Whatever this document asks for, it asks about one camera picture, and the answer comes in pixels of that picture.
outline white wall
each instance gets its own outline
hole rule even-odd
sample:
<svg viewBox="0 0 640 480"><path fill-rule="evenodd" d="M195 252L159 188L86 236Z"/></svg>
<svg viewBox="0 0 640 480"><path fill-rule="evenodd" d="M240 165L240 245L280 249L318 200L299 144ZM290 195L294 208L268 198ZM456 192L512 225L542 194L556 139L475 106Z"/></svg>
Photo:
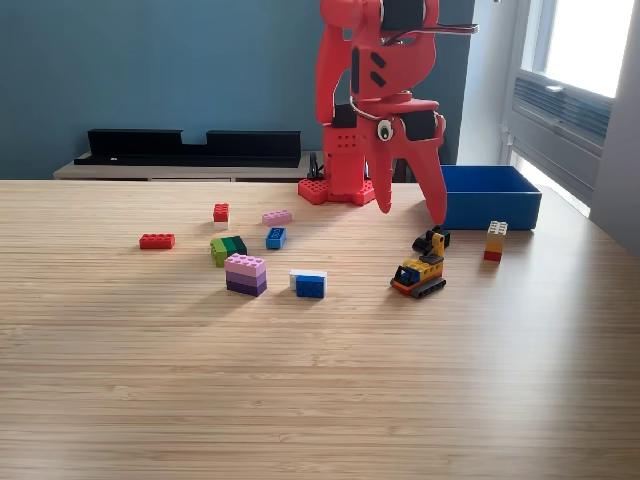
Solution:
<svg viewBox="0 0 640 480"><path fill-rule="evenodd" d="M631 19L591 219L640 255L640 0Z"/></svg>
<svg viewBox="0 0 640 480"><path fill-rule="evenodd" d="M460 165L497 165L518 3L476 0L460 130Z"/></svg>

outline light pink brick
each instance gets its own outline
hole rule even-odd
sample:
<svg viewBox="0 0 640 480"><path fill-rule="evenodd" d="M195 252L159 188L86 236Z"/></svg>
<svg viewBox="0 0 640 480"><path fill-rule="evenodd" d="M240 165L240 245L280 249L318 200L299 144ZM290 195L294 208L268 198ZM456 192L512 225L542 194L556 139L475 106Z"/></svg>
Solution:
<svg viewBox="0 0 640 480"><path fill-rule="evenodd" d="M289 210L280 210L279 212L265 213L262 216L262 223L268 227L276 225L284 225L293 220L293 214Z"/></svg>
<svg viewBox="0 0 640 480"><path fill-rule="evenodd" d="M247 257L234 253L224 261L224 270L249 277L259 277L267 271L267 263L258 257Z"/></svg>

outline dark green brick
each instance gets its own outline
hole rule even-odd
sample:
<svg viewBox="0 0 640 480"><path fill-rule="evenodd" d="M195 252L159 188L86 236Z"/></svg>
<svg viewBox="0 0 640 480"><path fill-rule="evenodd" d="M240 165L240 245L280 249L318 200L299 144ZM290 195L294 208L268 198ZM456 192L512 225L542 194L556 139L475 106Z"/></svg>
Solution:
<svg viewBox="0 0 640 480"><path fill-rule="evenodd" d="M238 247L236 246L233 238L223 238L224 248L227 249L227 256L230 257L234 253L238 253Z"/></svg>
<svg viewBox="0 0 640 480"><path fill-rule="evenodd" d="M231 237L231 240L233 240L233 243L236 246L236 250L240 255L248 255L247 246L244 244L240 237Z"/></svg>

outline lego brick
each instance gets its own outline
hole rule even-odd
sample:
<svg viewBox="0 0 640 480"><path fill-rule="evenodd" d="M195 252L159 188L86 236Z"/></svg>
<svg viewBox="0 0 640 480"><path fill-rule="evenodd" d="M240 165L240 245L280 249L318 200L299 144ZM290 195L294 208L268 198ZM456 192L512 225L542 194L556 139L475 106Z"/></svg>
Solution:
<svg viewBox="0 0 640 480"><path fill-rule="evenodd" d="M420 253L422 255L427 255L429 252L431 252L431 242L427 241L424 237L424 235L418 237L416 241L413 242L411 248L413 248L414 252Z"/></svg>
<svg viewBox="0 0 640 480"><path fill-rule="evenodd" d="M434 275L441 275L443 270L442 262L436 265L429 265L428 263L421 262L419 260L405 260L402 266L409 267L420 272L421 281L426 280Z"/></svg>
<svg viewBox="0 0 640 480"><path fill-rule="evenodd" d="M430 253L429 255L423 255L422 257L420 257L420 261L433 267L435 265L438 265L439 263L444 262L444 257L436 255L435 253Z"/></svg>
<svg viewBox="0 0 640 480"><path fill-rule="evenodd" d="M250 287L241 283L227 281L227 290L236 293L243 293L245 295L251 295L252 297L259 297L267 290L267 282L262 282L257 287Z"/></svg>
<svg viewBox="0 0 640 480"><path fill-rule="evenodd" d="M491 222L487 231L487 243L499 243L504 245L507 237L508 225L504 222Z"/></svg>
<svg viewBox="0 0 640 480"><path fill-rule="evenodd" d="M291 272L289 272L289 287L293 292L296 291L296 279L299 276L322 277L324 278L325 288L327 286L327 272L322 272L318 270L291 270Z"/></svg>
<svg viewBox="0 0 640 480"><path fill-rule="evenodd" d="M234 253L238 253L238 247L236 247L236 243L232 238L223 238L222 243L224 243L224 248L227 250L227 256L230 257Z"/></svg>
<svg viewBox="0 0 640 480"><path fill-rule="evenodd" d="M216 262L216 267L224 267L224 261L229 256L227 247L224 245L222 238L214 238L211 240L211 258Z"/></svg>
<svg viewBox="0 0 640 480"><path fill-rule="evenodd" d="M438 290L442 290L446 284L447 281L444 278L434 278L411 290L411 296L413 298L424 298Z"/></svg>
<svg viewBox="0 0 640 480"><path fill-rule="evenodd" d="M502 254L495 252L484 252L484 259L490 260L492 262L499 262L500 260L502 260Z"/></svg>
<svg viewBox="0 0 640 480"><path fill-rule="evenodd" d="M211 240L211 248L216 252L216 253L226 253L227 252L227 247L225 247L224 242L222 241L221 238L213 238Z"/></svg>
<svg viewBox="0 0 640 480"><path fill-rule="evenodd" d="M242 241L242 238L231 237L231 240L233 240L233 243L235 243L236 245L236 251L238 255L247 255L247 246Z"/></svg>
<svg viewBox="0 0 640 480"><path fill-rule="evenodd" d="M433 230L427 230L427 233L421 235L413 242L412 246L415 252L422 255L428 255L429 253L435 253L441 257L444 257L444 249L446 248L446 237L440 235Z"/></svg>
<svg viewBox="0 0 640 480"><path fill-rule="evenodd" d="M289 210L280 210L277 212L265 213L262 215L262 224L267 227L275 227L276 225L284 225L293 220L293 214Z"/></svg>
<svg viewBox="0 0 640 480"><path fill-rule="evenodd" d="M504 245L501 243L490 243L487 242L487 245L484 247L485 251L493 252L493 253L502 253Z"/></svg>
<svg viewBox="0 0 640 480"><path fill-rule="evenodd" d="M300 275L296 279L296 294L304 298L324 298L326 291L323 277Z"/></svg>
<svg viewBox="0 0 640 480"><path fill-rule="evenodd" d="M145 233L140 238L140 250L171 250L175 244L172 233Z"/></svg>
<svg viewBox="0 0 640 480"><path fill-rule="evenodd" d="M229 222L229 204L228 203L216 203L213 209L213 221L214 222Z"/></svg>
<svg viewBox="0 0 640 480"><path fill-rule="evenodd" d="M229 222L214 222L213 223L213 231L214 232L224 232L229 230Z"/></svg>
<svg viewBox="0 0 640 480"><path fill-rule="evenodd" d="M262 258L248 257L235 253L225 260L224 269L227 272L258 277L267 271L267 264Z"/></svg>
<svg viewBox="0 0 640 480"><path fill-rule="evenodd" d="M449 230L445 230L440 225L436 225L431 230L442 235L444 237L444 248L449 248L449 245L451 245L451 232Z"/></svg>
<svg viewBox="0 0 640 480"><path fill-rule="evenodd" d="M248 275L242 275L235 272L226 272L227 282L239 283L241 285L247 285L249 287L257 287L261 283L267 281L267 272L262 272L257 277L250 277Z"/></svg>
<svg viewBox="0 0 640 480"><path fill-rule="evenodd" d="M329 185L326 180L305 179L298 183L298 195L314 205L321 205L326 202L328 193Z"/></svg>
<svg viewBox="0 0 640 480"><path fill-rule="evenodd" d="M267 248L272 250L279 250L284 246L284 241L287 239L287 229L282 227L275 227L269 230L267 234Z"/></svg>
<svg viewBox="0 0 640 480"><path fill-rule="evenodd" d="M410 267L398 267L393 280L400 285L410 287L420 282L420 272Z"/></svg>

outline blue lego brick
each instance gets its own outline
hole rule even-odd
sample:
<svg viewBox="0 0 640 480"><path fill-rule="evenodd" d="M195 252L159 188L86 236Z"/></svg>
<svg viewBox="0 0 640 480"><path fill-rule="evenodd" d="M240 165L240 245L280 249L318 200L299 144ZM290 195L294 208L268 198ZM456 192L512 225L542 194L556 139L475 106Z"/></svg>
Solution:
<svg viewBox="0 0 640 480"><path fill-rule="evenodd" d="M280 250L284 246L287 239L287 229L282 227L274 227L269 229L267 234L267 248L271 250Z"/></svg>
<svg viewBox="0 0 640 480"><path fill-rule="evenodd" d="M296 278L296 294L305 298L324 298L325 278L299 276Z"/></svg>

